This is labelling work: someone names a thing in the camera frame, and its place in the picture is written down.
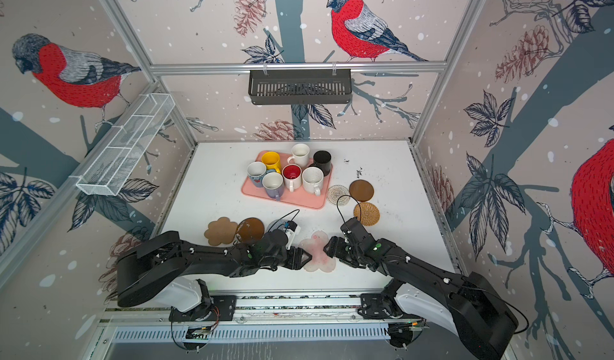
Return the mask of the glossy brown round coaster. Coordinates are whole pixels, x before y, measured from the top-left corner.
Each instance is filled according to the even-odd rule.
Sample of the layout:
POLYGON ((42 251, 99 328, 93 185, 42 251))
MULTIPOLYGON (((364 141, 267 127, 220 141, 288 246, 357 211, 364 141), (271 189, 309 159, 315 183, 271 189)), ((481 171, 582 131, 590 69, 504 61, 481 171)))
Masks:
POLYGON ((238 224, 236 235, 240 243, 253 244, 260 241, 265 233, 262 220, 247 218, 238 224))

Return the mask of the pink flower shaped coaster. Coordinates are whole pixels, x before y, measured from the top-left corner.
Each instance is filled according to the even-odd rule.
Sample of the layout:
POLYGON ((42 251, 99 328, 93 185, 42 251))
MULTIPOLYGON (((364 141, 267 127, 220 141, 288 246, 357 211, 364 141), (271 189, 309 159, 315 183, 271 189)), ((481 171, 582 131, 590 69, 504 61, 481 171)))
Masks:
POLYGON ((316 231, 310 238, 305 238, 299 243, 299 247, 312 256, 312 259, 304 265, 303 269, 308 272, 320 270, 331 273, 335 270, 337 261, 324 252, 329 242, 329 236, 324 231, 316 231))

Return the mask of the cork flower shaped coaster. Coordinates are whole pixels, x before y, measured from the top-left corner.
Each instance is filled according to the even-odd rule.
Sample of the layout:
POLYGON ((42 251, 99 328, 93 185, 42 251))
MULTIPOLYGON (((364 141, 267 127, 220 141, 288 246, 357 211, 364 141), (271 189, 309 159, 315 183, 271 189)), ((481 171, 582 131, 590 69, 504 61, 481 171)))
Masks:
POLYGON ((227 217, 210 222, 204 236, 209 245, 220 246, 232 244, 235 240, 238 224, 227 217))

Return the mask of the blue grey woven coaster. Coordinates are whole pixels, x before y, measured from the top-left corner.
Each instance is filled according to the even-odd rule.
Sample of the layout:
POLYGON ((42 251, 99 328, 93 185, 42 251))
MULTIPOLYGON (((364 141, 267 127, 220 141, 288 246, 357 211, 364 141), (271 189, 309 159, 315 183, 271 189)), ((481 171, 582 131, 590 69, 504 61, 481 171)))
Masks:
POLYGON ((276 221, 272 222, 270 225, 268 225, 266 232, 270 233, 270 232, 275 231, 275 230, 286 231, 286 229, 287 229, 286 224, 287 224, 287 220, 286 219, 276 220, 276 221))

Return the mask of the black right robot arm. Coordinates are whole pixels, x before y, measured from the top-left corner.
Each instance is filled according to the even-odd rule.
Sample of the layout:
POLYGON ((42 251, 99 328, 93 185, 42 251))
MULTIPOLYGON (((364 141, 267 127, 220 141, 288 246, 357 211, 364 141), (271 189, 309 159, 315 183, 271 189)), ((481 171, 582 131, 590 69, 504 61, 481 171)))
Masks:
POLYGON ((500 359, 519 326, 510 305, 476 272, 468 276, 435 267, 388 239, 375 239, 355 218, 323 251, 331 258, 391 278, 377 294, 362 294, 365 319, 415 315, 456 334, 478 359, 500 359))

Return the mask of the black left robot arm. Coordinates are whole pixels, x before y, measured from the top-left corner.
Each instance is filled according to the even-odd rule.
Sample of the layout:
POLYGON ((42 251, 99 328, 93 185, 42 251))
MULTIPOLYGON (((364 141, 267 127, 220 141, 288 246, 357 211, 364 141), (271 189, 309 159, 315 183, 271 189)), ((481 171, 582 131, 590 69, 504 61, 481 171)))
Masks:
POLYGON ((118 259, 118 305, 127 308, 144 304, 184 275, 241 278, 260 269, 302 269, 313 256, 300 247, 287 247, 287 243, 282 230, 267 233, 254 244, 230 247, 196 245, 181 240, 175 230, 165 232, 118 259))

